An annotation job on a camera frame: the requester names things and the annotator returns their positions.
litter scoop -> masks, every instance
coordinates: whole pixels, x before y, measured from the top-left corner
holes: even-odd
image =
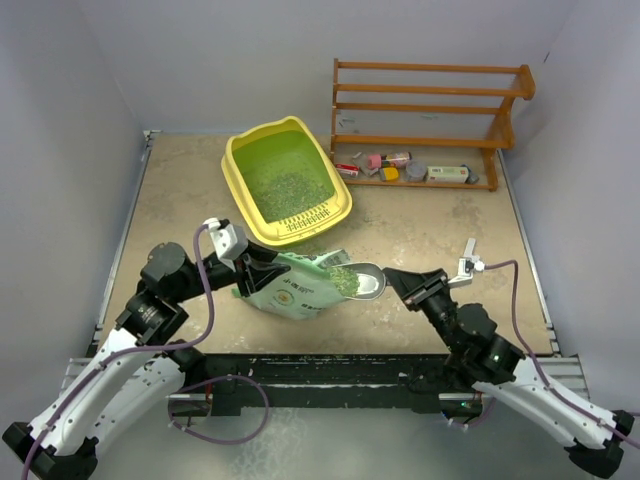
[[[345,263],[336,267],[347,268],[358,275],[358,293],[351,300],[374,300],[384,292],[387,277],[382,269],[374,263]]]

metal frame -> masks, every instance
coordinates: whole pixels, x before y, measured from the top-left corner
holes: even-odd
[[[118,266],[120,265],[120,261],[122,258],[122,254],[124,251],[124,245],[126,243],[126,239],[127,239],[127,235],[129,233],[129,229],[131,226],[131,222],[133,220],[133,214],[135,211],[135,206],[136,206],[136,202],[137,202],[137,198],[139,196],[140,193],[140,189],[142,187],[142,182],[144,179],[144,174],[146,172],[146,167],[147,164],[149,162],[149,158],[153,149],[153,143],[154,143],[154,139],[157,137],[157,135],[160,133],[160,131],[151,131],[147,133],[147,145],[144,151],[144,154],[142,156],[142,162],[143,162],[143,167],[141,168],[140,171],[140,175],[138,178],[138,182],[137,182],[137,187],[136,187],[136,192],[134,195],[134,201],[132,202],[131,208],[129,210],[129,213],[127,215],[127,221],[126,221],[126,225],[125,225],[125,229],[123,231],[122,234],[122,238],[120,240],[120,244],[118,246],[118,249],[116,251],[116,255],[114,258],[114,262],[111,268],[111,272],[109,275],[109,279],[107,282],[107,287],[105,289],[105,296],[103,299],[103,303],[102,306],[100,308],[100,313],[99,313],[99,318],[98,318],[98,323],[96,326],[96,331],[94,333],[93,339],[92,339],[92,343],[91,346],[89,347],[89,351],[87,353],[88,357],[91,357],[95,354],[95,350],[97,349],[97,345],[100,341],[100,335],[102,333],[102,327],[103,324],[105,322],[105,317],[106,317],[106,311],[107,311],[107,306],[109,303],[109,300],[111,298],[111,293],[113,290],[113,284],[115,281],[115,276],[117,274],[117,270],[118,270]],[[540,362],[543,364],[543,366],[545,367],[545,370],[547,370],[549,372],[549,374],[551,376],[553,376],[554,378],[556,378],[560,383],[562,383],[563,385],[565,385],[567,388],[569,388],[570,390],[574,391],[575,393],[577,393],[578,395],[588,398],[589,393],[588,393],[588,389],[587,389],[587,385],[584,379],[584,374],[582,371],[582,367],[580,365],[580,361],[577,357],[574,358],[561,358],[560,357],[560,350],[558,347],[558,343],[556,341],[556,337],[555,337],[555,332],[553,330],[553,324],[551,322],[550,316],[549,316],[549,311],[544,299],[544,295],[542,292],[542,287],[540,284],[540,279],[538,276],[538,272],[536,270],[536,265],[531,253],[531,248],[529,245],[529,241],[526,235],[526,231],[524,229],[523,223],[522,223],[522,217],[520,215],[520,211],[517,205],[517,200],[513,191],[513,186],[511,184],[511,181],[509,180],[509,177],[506,173],[506,169],[505,169],[505,162],[504,162],[504,156],[502,154],[501,150],[498,150],[498,158],[503,170],[503,174],[506,180],[506,184],[507,184],[507,188],[509,190],[509,196],[511,198],[511,202],[513,205],[513,209],[514,209],[514,213],[516,215],[516,220],[518,222],[518,227],[520,230],[520,234],[522,237],[522,241],[525,247],[525,251],[527,253],[527,258],[533,273],[533,277],[535,280],[535,284],[536,284],[536,290],[538,292],[538,297],[540,300],[540,304],[541,304],[541,308],[543,311],[543,316],[545,319],[545,322],[547,324],[547,329],[549,332],[549,336],[550,336],[550,342],[552,345],[552,349],[554,352],[554,355],[552,357],[541,357],[539,358]],[[210,359],[215,359],[215,358],[222,358],[223,361],[226,359],[231,359],[235,354],[208,354],[207,357]],[[269,358],[269,355],[254,355],[254,357],[256,359],[260,359],[260,358]],[[326,358],[334,358],[335,359],[335,355],[326,355]],[[442,359],[442,361],[444,361],[444,359],[446,358],[446,355],[424,355],[424,358],[440,358]],[[64,389],[66,389],[68,387],[68,385],[70,385],[70,383],[73,381],[73,379],[79,374],[80,371],[82,371],[82,369],[90,362],[90,358],[74,358],[74,359],[70,359],[69,362],[69,366],[67,368],[67,372],[65,374],[64,380],[63,380],[63,385],[62,385],[62,390],[64,391]],[[449,392],[449,393],[441,393],[439,395],[439,398],[441,400],[453,400],[453,401],[465,401],[465,400],[469,400],[472,397],[472,394],[470,393],[465,393],[465,392]],[[174,394],[174,395],[170,395],[168,397],[169,401],[171,403],[177,403],[179,404],[180,401],[183,401],[185,399],[190,400],[191,402],[206,402],[205,399],[205,395],[202,393],[189,393],[189,394]]]
[[[147,143],[145,145],[144,152],[142,152],[142,157],[140,158],[142,167],[140,168],[140,172],[138,173],[135,191],[133,192],[133,199],[131,201],[131,205],[129,206],[129,211],[127,212],[127,217],[125,219],[124,230],[120,237],[120,242],[118,243],[118,247],[116,248],[116,253],[113,258],[113,263],[111,264],[111,270],[109,271],[109,277],[107,278],[107,284],[104,289],[104,297],[102,298],[102,303],[100,305],[100,310],[98,312],[98,321],[96,322],[96,326],[93,332],[93,338],[91,339],[91,343],[89,344],[89,348],[87,349],[88,357],[92,357],[95,354],[96,349],[98,348],[98,344],[100,343],[100,337],[102,336],[102,330],[103,330],[104,322],[107,316],[109,301],[111,300],[111,294],[113,292],[113,284],[115,283],[116,275],[118,273],[118,268],[120,267],[120,261],[122,260],[122,254],[124,252],[124,246],[127,242],[127,237],[129,236],[131,222],[133,221],[133,214],[136,209],[136,204],[138,203],[140,190],[142,189],[142,182],[144,181],[144,175],[147,172],[147,165],[149,164],[149,157],[151,156],[151,150],[153,149],[153,142],[159,133],[160,133],[160,130],[148,130],[144,132]]]
[[[518,229],[520,230],[520,236],[522,237],[522,243],[524,244],[525,252],[527,252],[527,259],[529,260],[529,265],[531,266],[531,273],[533,274],[533,281],[536,285],[536,290],[538,292],[538,299],[540,300],[542,315],[544,317],[544,321],[547,324],[547,331],[549,333],[551,349],[553,350],[554,353],[558,355],[562,355],[562,353],[560,352],[560,345],[558,344],[558,339],[556,337],[556,332],[553,327],[553,322],[551,321],[551,316],[549,315],[549,309],[547,308],[547,302],[544,298],[544,292],[542,290],[542,284],[540,283],[540,277],[538,275],[538,269],[536,268],[536,262],[533,259],[533,253],[531,252],[531,245],[529,244],[527,231],[525,230],[524,223],[522,222],[522,216],[520,215],[520,209],[518,208],[518,201],[516,200],[516,195],[513,190],[513,184],[511,183],[511,179],[509,178],[509,175],[507,175],[504,154],[502,153],[502,149],[498,150],[498,158],[500,159],[500,167],[502,168],[502,174],[507,184],[509,197],[511,198],[511,205],[513,205],[513,211],[516,214],[516,220],[518,222]]]
[[[378,371],[372,375],[370,379],[358,379],[358,384],[327,384],[327,377],[323,376],[317,380],[311,380],[313,383],[286,383],[285,380],[279,380],[277,378],[277,373],[274,374],[274,370],[271,369],[265,375],[259,374],[259,367],[256,367],[256,371],[253,369],[249,371],[244,371],[246,369],[246,365],[256,365],[264,362],[266,360],[267,363],[275,363],[279,358],[273,358],[270,355],[242,355],[242,354],[209,354],[207,355],[208,360],[211,361],[213,365],[218,365],[218,361],[220,361],[220,365],[228,366],[229,368],[235,367],[236,365],[240,366],[240,372],[245,375],[250,374],[253,378],[260,382],[263,388],[267,391],[270,398],[275,397],[276,403],[280,402],[290,402],[294,401],[296,406],[301,407],[313,407],[313,408],[342,408],[343,404],[351,401],[351,408],[359,408],[359,405],[353,403],[353,400],[361,401],[362,396],[361,393],[363,391],[362,388],[359,387],[368,387],[368,392],[374,392],[379,394],[377,398],[371,399],[373,403],[383,404],[384,402],[390,402],[390,405],[400,408],[414,408],[417,407],[417,410],[420,411],[420,407],[423,408],[421,413],[437,413],[438,409],[434,404],[434,401],[437,402],[446,402],[446,401],[470,401],[473,400],[473,393],[471,392],[443,392],[443,393],[435,393],[437,391],[436,384],[433,385],[434,391],[424,392],[426,395],[419,395],[427,397],[428,394],[431,393],[430,399],[425,399],[423,404],[415,404],[411,403],[411,395],[407,395],[407,386],[402,384],[403,374],[402,372],[395,372],[394,369],[398,367],[402,368],[406,366],[406,360],[410,359],[415,363],[428,363],[428,362],[438,362],[439,360],[444,361],[446,355],[378,355],[372,356],[374,360],[377,360],[375,365],[371,365],[374,369]],[[348,356],[348,358],[337,359],[335,355],[314,355],[310,357],[305,356],[290,356],[289,367],[288,368],[298,368],[302,366],[302,368],[312,369],[315,368],[315,365],[320,365],[326,361],[332,361],[336,364],[333,368],[338,367],[341,368],[341,365],[344,363],[345,365],[353,366],[353,360],[358,360],[357,357],[360,357],[360,360],[369,361],[368,356],[364,355],[354,355]],[[390,361],[387,365],[384,364],[384,361]],[[69,366],[67,367],[67,371],[65,373],[61,393],[63,393],[72,383],[73,381],[80,375],[83,369],[89,364],[91,359],[89,358],[76,358],[71,359]],[[560,382],[569,390],[573,391],[580,397],[584,399],[589,398],[589,392],[587,390],[587,385],[584,379],[584,375],[582,372],[582,368],[580,365],[580,360],[578,358],[561,358],[561,357],[540,357],[540,363],[543,365],[545,371],[551,375],[554,379]],[[129,382],[136,382],[136,379],[144,375],[145,371],[143,369],[138,370]],[[384,383],[378,383],[379,378],[385,378]],[[220,396],[217,397],[216,402],[214,402],[217,409],[212,411],[214,415],[238,415],[240,413],[240,409],[242,406],[254,406],[259,407],[262,405],[262,399],[255,395],[254,387],[251,385],[245,385],[242,383],[238,383],[233,385],[232,391],[221,391]],[[333,391],[334,393],[337,391],[338,395],[333,395],[333,398],[327,399],[325,402],[325,397],[327,392]],[[233,395],[240,395],[241,402],[238,402],[236,398],[231,398],[226,395],[232,393]],[[167,397],[169,400],[171,407],[181,405],[185,400],[189,402],[202,403],[203,405],[207,405],[206,398],[204,393],[182,393],[182,394],[172,394]]]

gray wall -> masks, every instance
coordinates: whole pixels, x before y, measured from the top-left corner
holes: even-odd
[[[74,0],[2,0],[0,106],[4,431],[85,352],[144,141]],[[19,467],[1,446],[1,476]]]
[[[330,128],[333,58],[542,63],[576,0],[79,0],[145,128]]]
[[[640,2],[581,0],[537,71],[508,156],[563,353],[608,408],[640,410]],[[640,455],[627,447],[624,473]]]

cat litter box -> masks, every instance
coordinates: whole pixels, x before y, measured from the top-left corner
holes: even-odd
[[[307,240],[353,206],[342,178],[297,117],[231,137],[222,171],[249,228],[266,245]]]

purple cable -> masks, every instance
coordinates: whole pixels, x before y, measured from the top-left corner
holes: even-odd
[[[596,415],[592,414],[591,412],[585,410],[584,408],[576,405],[571,400],[569,400],[569,399],[565,398],[564,396],[562,396],[562,394],[560,394],[555,388],[553,388],[553,386],[551,385],[551,382],[549,382],[549,379],[547,378],[547,375],[544,373],[544,370],[542,369],[542,365],[540,365],[540,362],[538,361],[538,357],[533,352],[533,349],[529,346],[529,344],[525,341],[525,339],[523,338],[522,334],[520,333],[520,329],[518,328],[518,322],[517,322],[517,319],[516,319],[516,294],[518,292],[518,271],[519,271],[518,262],[516,260],[507,260],[506,262],[496,263],[495,265],[486,265],[484,267],[484,269],[485,270],[496,270],[498,268],[506,267],[507,265],[513,265],[513,293],[511,295],[511,323],[513,325],[513,331],[515,332],[516,337],[518,337],[518,340],[520,340],[520,343],[522,344],[524,349],[527,351],[527,353],[531,357],[531,361],[533,362],[533,366],[535,367],[536,372],[538,372],[538,375],[540,375],[540,379],[542,380],[542,383],[562,403],[564,403],[568,407],[574,409],[576,412],[584,415],[585,417],[593,420],[599,426],[609,430],[611,433],[613,433],[618,438],[626,441],[629,445],[640,449],[640,442],[638,442],[638,441],[636,441],[636,440],[634,440],[634,439],[632,439],[632,438],[620,433],[619,431],[617,431],[612,426],[606,424],[602,418],[599,418]]]
[[[204,262],[202,261],[202,254],[200,252],[200,234],[207,229],[208,229],[207,224],[202,224],[198,227],[198,229],[193,235],[193,253],[196,258],[196,266],[198,267],[198,273],[200,274],[200,281],[204,286],[204,294],[207,299],[207,305],[209,307],[209,321],[207,322],[207,328],[205,329],[205,331],[198,338],[190,342],[177,343],[173,345],[163,345],[163,346],[144,346],[144,347],[126,348],[124,350],[120,350],[118,352],[112,353],[111,355],[106,357],[104,360],[99,362],[98,365],[100,365],[102,369],[91,370],[82,380],[80,380],[80,382],[78,382],[78,385],[75,386],[75,388],[71,391],[71,393],[69,393],[69,395],[67,395],[65,399],[62,402],[60,402],[60,405],[58,405],[58,407],[55,409],[55,411],[53,412],[53,415],[51,415],[51,418],[46,422],[47,428],[44,429],[38,435],[38,437],[35,439],[35,441],[31,445],[29,452],[27,453],[27,456],[24,460],[24,467],[22,469],[21,480],[28,480],[29,470],[31,468],[31,462],[33,462],[36,451],[44,441],[49,431],[51,431],[54,428],[54,424],[55,422],[58,421],[58,419],[62,415],[62,412],[64,412],[67,409],[67,407],[71,404],[71,402],[80,394],[80,392],[84,390],[84,388],[96,377],[96,375],[98,375],[98,373],[103,371],[111,362],[113,362],[117,358],[122,357],[123,355],[129,355],[131,353],[140,353],[140,352],[161,353],[161,352],[171,352],[175,350],[191,348],[203,342],[209,336],[209,334],[213,330],[213,324],[215,320],[215,307],[213,304],[213,292],[211,291],[211,285],[209,284],[209,279],[207,278],[207,272],[204,268]],[[256,382],[253,380],[250,380],[250,383],[255,384]],[[268,413],[269,405],[268,405],[266,395],[263,395],[263,398],[265,399],[265,407]]]
[[[195,432],[195,431],[185,427],[184,425],[176,422],[174,420],[173,413],[168,412],[169,413],[169,420],[171,420],[171,425],[173,425],[174,427],[182,430],[184,433],[186,433],[188,435],[191,435],[192,437],[198,438],[200,440],[204,440],[205,442],[214,443],[216,445],[240,445],[241,443],[246,443],[249,440],[253,440],[256,436],[258,436],[258,434],[267,425],[267,420],[269,419],[269,399],[267,398],[267,394],[265,393],[263,388],[255,380],[253,380],[253,379],[251,379],[249,377],[244,377],[242,375],[225,375],[225,376],[222,376],[222,377],[210,378],[209,380],[205,380],[204,382],[200,382],[200,383],[197,383],[195,385],[190,385],[190,386],[188,386],[186,388],[183,388],[182,390],[180,390],[177,393],[189,392],[191,390],[195,390],[196,388],[204,387],[205,385],[210,385],[212,383],[222,382],[224,380],[242,380],[244,382],[250,383],[251,385],[256,387],[258,392],[260,392],[260,396],[262,396],[262,400],[264,400],[264,416],[262,417],[262,422],[260,422],[260,425],[258,425],[258,428],[256,428],[253,431],[253,433],[247,435],[246,437],[238,438],[238,439],[235,439],[235,440],[223,440],[223,439],[219,439],[219,438],[211,438],[211,437],[207,437],[206,435],[202,435],[201,433]]]

